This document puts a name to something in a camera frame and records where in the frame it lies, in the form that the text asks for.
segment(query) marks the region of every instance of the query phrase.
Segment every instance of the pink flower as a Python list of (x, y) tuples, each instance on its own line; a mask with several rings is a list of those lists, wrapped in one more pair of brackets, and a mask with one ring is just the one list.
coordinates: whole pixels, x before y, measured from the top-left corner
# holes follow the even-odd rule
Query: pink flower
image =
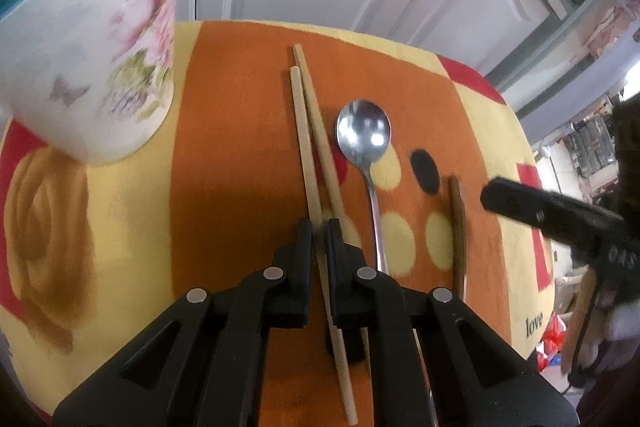
[(167, 0), (151, 26), (153, 39), (146, 57), (153, 64), (170, 68), (174, 63), (175, 0)]
[(109, 38), (120, 47), (112, 62), (128, 52), (151, 26), (165, 0), (126, 0), (111, 18)]

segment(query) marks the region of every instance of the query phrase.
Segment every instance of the metal rivet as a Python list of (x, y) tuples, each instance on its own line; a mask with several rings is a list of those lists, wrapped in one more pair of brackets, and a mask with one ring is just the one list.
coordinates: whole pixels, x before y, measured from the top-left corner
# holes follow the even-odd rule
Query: metal rivet
[(375, 279), (378, 273), (370, 266), (363, 266), (362, 268), (358, 268), (356, 274), (361, 279), (370, 281), (371, 279)]
[(197, 304), (207, 298), (207, 292), (202, 288), (194, 288), (187, 293), (187, 300), (190, 303)]
[(439, 302), (449, 302), (453, 298), (453, 293), (446, 288), (436, 288), (433, 291), (433, 298)]
[(270, 266), (264, 269), (262, 275), (264, 275), (265, 279), (276, 281), (284, 275), (284, 272), (282, 271), (282, 268), (278, 268), (277, 266)]

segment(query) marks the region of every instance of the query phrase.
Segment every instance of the spoon handle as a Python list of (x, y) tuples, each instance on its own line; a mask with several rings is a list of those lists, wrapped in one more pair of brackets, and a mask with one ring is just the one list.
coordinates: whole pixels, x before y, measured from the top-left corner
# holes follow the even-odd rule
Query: spoon handle
[(367, 169), (364, 171), (364, 181), (369, 191), (369, 200), (371, 200), (371, 213), (373, 215), (373, 234), (376, 239), (376, 269), (382, 273), (389, 273), (386, 265), (385, 247), (382, 243), (382, 223), (380, 221), (380, 209), (378, 207), (378, 195), (376, 187), (371, 178), (371, 172)]

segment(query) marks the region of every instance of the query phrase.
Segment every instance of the spoon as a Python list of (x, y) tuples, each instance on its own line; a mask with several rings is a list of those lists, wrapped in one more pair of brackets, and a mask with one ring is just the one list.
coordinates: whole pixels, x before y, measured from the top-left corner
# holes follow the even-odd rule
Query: spoon
[(391, 124), (385, 112), (369, 100), (355, 100), (342, 108), (335, 123), (338, 147), (345, 158), (364, 175), (369, 191), (373, 232), (376, 240), (376, 269), (388, 273), (378, 196), (371, 178), (371, 165), (385, 153), (391, 141)]

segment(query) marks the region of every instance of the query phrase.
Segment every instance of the table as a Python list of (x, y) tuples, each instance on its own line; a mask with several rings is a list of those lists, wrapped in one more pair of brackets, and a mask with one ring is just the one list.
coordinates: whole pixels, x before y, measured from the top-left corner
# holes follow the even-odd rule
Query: table
[[(45, 417), (175, 298), (193, 287), (235, 286), (292, 240), (306, 215), (289, 83), (295, 43), (304, 47), (328, 129), (357, 98), (390, 118), (392, 147), (373, 176), (391, 274), (422, 291), (451, 286), (442, 180), (456, 174), (468, 304), (522, 356), (540, 340), (554, 299), (548, 245), (479, 200), (497, 175), (540, 181), (516, 116), (483, 77), (422, 50), (331, 28), (179, 23), (172, 108), (133, 155), (95, 168), (16, 121), (5, 132), (0, 329), (9, 372)], [(364, 180), (337, 150), (334, 158), (345, 236), (372, 264)], [(308, 327), (272, 331), (262, 427), (346, 424), (325, 322), (314, 275)], [(360, 423), (372, 425), (366, 365), (353, 366), (351, 378)]]

